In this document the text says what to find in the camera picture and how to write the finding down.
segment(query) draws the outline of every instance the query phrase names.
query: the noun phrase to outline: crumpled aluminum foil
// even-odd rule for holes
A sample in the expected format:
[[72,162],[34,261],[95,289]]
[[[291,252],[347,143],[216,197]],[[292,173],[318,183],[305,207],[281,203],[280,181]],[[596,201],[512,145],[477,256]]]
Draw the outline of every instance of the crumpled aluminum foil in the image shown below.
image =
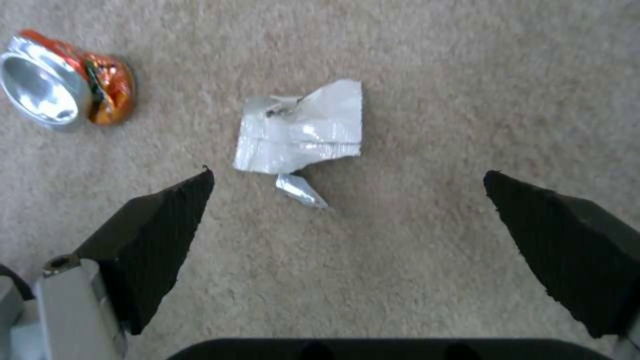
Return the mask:
[[234,168],[277,174],[276,187],[301,203],[327,203],[300,176],[311,163],[359,156],[362,84],[341,79],[303,97],[251,97],[244,102]]

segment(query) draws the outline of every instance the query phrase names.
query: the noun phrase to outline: beige carpet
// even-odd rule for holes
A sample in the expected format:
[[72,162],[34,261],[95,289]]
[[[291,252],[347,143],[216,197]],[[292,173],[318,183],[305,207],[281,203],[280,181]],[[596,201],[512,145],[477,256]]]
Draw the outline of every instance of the beige carpet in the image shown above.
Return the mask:
[[[0,0],[123,54],[124,126],[65,135],[0,96],[0,262],[34,281],[131,197],[216,175],[180,280],[129,358],[225,336],[534,336],[608,352],[545,294],[482,177],[588,197],[640,227],[640,3],[633,0]],[[361,158],[312,165],[332,205],[231,167],[245,97],[365,89]]]

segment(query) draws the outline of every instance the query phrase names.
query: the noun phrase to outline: screw hole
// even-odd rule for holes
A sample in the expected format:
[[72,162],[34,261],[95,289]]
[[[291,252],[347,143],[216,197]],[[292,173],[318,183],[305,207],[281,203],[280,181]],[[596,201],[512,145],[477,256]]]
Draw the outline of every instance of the screw hole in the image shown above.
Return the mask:
[[51,267],[61,268],[68,263],[69,263],[69,259],[66,256],[61,256],[60,258],[56,258],[51,261]]

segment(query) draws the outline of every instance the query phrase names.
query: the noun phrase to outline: small foil piece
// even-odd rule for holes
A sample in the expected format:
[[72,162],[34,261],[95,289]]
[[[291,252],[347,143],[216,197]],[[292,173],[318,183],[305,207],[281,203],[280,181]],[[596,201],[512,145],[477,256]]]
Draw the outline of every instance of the small foil piece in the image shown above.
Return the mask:
[[300,201],[304,205],[315,208],[329,207],[326,201],[309,185],[307,180],[300,176],[278,174],[276,187],[287,196]]

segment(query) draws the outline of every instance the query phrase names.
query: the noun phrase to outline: orange soda can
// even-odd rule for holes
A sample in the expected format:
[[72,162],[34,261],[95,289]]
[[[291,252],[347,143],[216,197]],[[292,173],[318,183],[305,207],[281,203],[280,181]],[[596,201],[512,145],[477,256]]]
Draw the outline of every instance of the orange soda can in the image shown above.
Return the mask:
[[0,81],[19,110],[58,131],[72,130],[83,119],[119,124],[135,105],[134,77],[121,59],[32,29],[15,35],[0,56]]

